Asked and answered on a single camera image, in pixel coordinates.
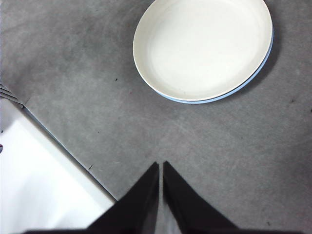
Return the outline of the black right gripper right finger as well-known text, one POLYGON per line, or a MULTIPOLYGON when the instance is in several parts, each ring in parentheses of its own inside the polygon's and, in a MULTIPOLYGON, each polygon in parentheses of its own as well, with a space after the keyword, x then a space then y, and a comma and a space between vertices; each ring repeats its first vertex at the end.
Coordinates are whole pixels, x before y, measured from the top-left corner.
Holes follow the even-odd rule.
POLYGON ((242 229, 206 202, 168 162, 163 195, 183 234, 297 234, 298 231, 242 229))

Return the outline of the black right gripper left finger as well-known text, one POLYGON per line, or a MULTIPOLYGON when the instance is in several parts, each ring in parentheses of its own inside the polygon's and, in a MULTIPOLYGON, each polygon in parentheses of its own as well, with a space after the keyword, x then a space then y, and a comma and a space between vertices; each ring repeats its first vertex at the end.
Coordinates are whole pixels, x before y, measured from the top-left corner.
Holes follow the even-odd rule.
POLYGON ((159 201, 159 164, 153 163, 131 189, 84 229, 28 230, 26 234, 150 234, 159 201))

